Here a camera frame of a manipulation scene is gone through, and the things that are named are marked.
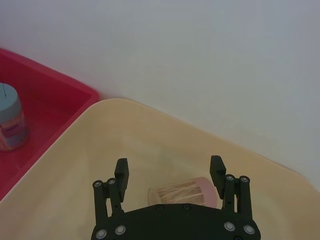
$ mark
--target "white wall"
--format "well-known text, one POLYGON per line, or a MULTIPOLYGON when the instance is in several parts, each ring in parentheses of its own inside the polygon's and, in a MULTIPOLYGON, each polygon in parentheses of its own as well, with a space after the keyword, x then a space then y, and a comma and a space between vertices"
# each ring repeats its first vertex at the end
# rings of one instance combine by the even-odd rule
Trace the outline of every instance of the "white wall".
POLYGON ((3 0, 0 47, 248 148, 320 190, 319 11, 318 0, 3 0))

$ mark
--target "blue lid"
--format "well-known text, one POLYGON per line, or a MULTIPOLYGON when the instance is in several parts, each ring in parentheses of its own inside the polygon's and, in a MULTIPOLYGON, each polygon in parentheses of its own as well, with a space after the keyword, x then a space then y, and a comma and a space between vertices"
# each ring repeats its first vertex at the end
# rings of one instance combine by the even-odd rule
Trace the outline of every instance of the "blue lid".
POLYGON ((0 82, 0 124, 4 124, 21 112, 17 91, 10 85, 0 82))

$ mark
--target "beige tabletop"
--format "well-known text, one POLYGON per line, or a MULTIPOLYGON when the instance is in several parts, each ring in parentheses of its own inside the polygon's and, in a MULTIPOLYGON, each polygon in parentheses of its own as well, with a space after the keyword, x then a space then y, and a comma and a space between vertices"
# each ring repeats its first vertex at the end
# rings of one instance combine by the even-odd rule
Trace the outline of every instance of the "beige tabletop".
POLYGON ((250 177, 261 239, 320 239, 320 193, 304 177, 125 99, 90 107, 0 202, 0 239, 89 240, 95 225, 92 183, 113 177, 117 159, 128 158, 122 207, 131 211, 148 205, 149 188, 210 179, 211 155, 222 157, 227 173, 250 177))

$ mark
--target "red tray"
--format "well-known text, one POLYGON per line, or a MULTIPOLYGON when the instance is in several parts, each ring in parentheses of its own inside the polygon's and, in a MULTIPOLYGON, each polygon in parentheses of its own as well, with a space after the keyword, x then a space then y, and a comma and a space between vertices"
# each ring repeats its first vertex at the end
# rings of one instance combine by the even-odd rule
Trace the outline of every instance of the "red tray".
POLYGON ((99 95, 71 77, 1 48, 0 82, 17 90, 30 131, 24 146, 0 152, 1 200, 99 95))

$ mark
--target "cylindrical container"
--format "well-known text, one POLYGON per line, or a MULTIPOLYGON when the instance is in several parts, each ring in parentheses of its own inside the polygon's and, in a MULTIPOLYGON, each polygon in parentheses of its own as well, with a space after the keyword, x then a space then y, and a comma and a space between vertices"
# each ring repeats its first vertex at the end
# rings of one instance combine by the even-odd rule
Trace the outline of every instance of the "cylindrical container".
POLYGON ((205 177, 198 177, 165 186, 150 188, 149 206, 155 204, 197 204, 217 207, 217 192, 205 177))
POLYGON ((19 148, 27 137, 28 129, 17 91, 0 83, 0 151, 19 148))

